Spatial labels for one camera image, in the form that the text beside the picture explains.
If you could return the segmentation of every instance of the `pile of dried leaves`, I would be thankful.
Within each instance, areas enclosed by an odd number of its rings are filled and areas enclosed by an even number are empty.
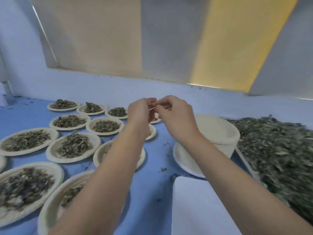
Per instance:
[[[49,139],[51,139],[50,134],[44,132],[43,130],[23,133],[12,138],[10,143],[4,145],[4,150],[8,152],[16,152],[32,149],[42,145]]]
[[[61,100],[58,99],[56,102],[54,102],[50,107],[53,109],[69,109],[69,108],[73,108],[77,106],[77,104],[75,102],[71,102],[68,100]]]
[[[84,110],[85,113],[96,113],[96,112],[99,112],[101,111],[101,107],[94,104],[94,103],[89,103],[89,102],[86,102],[86,108]]]
[[[100,120],[96,122],[95,126],[93,127],[93,130],[99,133],[108,133],[118,130],[119,126],[120,125],[115,121]]]
[[[64,158],[74,158],[83,155],[87,150],[92,148],[89,138],[73,132],[65,136],[65,140],[58,148],[58,153]]]
[[[79,118],[77,115],[69,115],[68,117],[59,117],[53,124],[60,128],[71,128],[86,123],[86,119]]]
[[[81,184],[75,188],[69,189],[65,192],[64,197],[61,202],[61,206],[63,208],[66,208],[69,206],[72,202],[72,200],[75,198],[75,196],[81,191],[81,189],[84,187],[85,184]]]
[[[269,117],[229,120],[240,131],[238,148],[268,190],[313,223],[313,131]]]
[[[126,109],[124,107],[116,107],[114,109],[109,110],[109,115],[115,117],[124,117],[127,115]]]
[[[52,175],[33,167],[0,183],[0,207],[22,210],[23,206],[39,200],[53,186]]]

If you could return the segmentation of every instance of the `beige panel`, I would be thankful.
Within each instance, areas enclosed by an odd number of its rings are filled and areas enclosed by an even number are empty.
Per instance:
[[[32,0],[60,67],[138,76],[140,0]]]
[[[190,83],[248,92],[297,0],[211,0]]]

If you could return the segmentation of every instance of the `stack of plates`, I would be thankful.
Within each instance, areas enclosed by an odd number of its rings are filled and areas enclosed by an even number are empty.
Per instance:
[[[230,158],[240,139],[239,130],[227,120],[215,115],[195,115],[195,118],[203,136]],[[174,158],[182,169],[204,178],[197,163],[180,144],[174,148]]]

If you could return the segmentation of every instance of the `blue table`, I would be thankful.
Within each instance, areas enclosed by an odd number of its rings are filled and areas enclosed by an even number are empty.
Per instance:
[[[50,111],[47,105],[52,101],[47,100],[13,96],[6,96],[6,100],[9,106],[0,107],[0,139],[25,129],[49,127],[49,122],[53,118],[76,113],[74,110]],[[172,155],[176,141],[170,136],[164,123],[161,121],[154,126],[157,134],[144,144],[146,159],[135,172],[115,235],[171,234],[172,181],[178,175],[193,177],[175,162]],[[60,137],[69,133],[69,131],[60,132]],[[116,135],[101,137],[101,140],[104,143],[115,137]],[[7,157],[8,163],[4,171],[32,162],[48,161],[45,150],[46,148],[22,156]],[[233,154],[232,160],[248,172],[236,153]],[[61,166],[65,171],[65,180],[96,168],[92,163],[92,156]],[[0,228],[0,234],[37,234],[39,213],[40,209],[15,223]]]

